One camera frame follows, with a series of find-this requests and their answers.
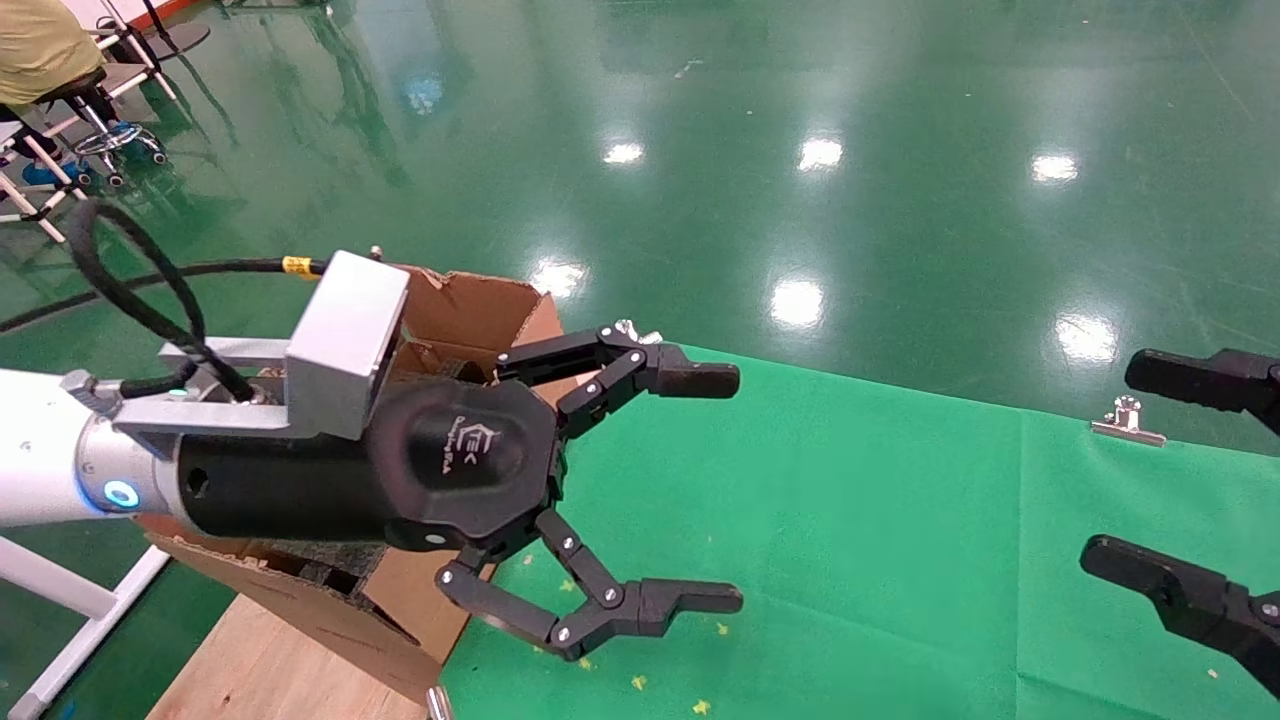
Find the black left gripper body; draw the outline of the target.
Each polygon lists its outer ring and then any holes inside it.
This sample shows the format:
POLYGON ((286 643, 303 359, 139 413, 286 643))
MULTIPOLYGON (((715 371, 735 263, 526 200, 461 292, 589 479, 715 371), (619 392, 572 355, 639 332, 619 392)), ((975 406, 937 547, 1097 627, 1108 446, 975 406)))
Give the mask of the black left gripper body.
POLYGON ((561 496, 556 411, 515 382, 388 389, 357 439, 187 436, 180 506, 205 536, 511 556, 561 496))

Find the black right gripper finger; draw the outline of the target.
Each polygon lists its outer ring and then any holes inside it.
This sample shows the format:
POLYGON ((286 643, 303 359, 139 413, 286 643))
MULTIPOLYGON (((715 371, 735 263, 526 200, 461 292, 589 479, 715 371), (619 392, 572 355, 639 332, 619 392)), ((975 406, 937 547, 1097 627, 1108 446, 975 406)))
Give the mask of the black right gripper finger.
POLYGON ((1129 360, 1124 380, 1138 392, 1253 416, 1279 434, 1279 359, 1235 348, 1189 357, 1143 348, 1129 360))
POLYGON ((1166 632, 1224 653, 1279 698, 1279 592, 1251 593, 1221 573, 1092 536, 1080 555, 1092 577, 1144 596, 1166 632))

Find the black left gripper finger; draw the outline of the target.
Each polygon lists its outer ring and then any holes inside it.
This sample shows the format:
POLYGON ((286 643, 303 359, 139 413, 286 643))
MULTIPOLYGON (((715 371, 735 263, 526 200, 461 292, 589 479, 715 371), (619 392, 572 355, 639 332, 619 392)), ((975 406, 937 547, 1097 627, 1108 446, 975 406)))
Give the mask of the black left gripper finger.
POLYGON ((554 510, 541 512, 538 536, 585 600, 559 618, 481 579, 488 552, 462 548, 436 574, 436 588, 457 607, 495 629, 564 661, 579 661, 616 637, 663 637, 682 612, 735 614, 742 609, 736 585, 645 578, 618 582, 554 510))
POLYGON ((582 386, 556 402, 566 439, 586 434, 643 393, 732 398, 741 382, 736 365, 695 363, 678 345, 640 341, 623 322, 515 346, 497 359, 495 375, 530 388, 585 375, 582 386))

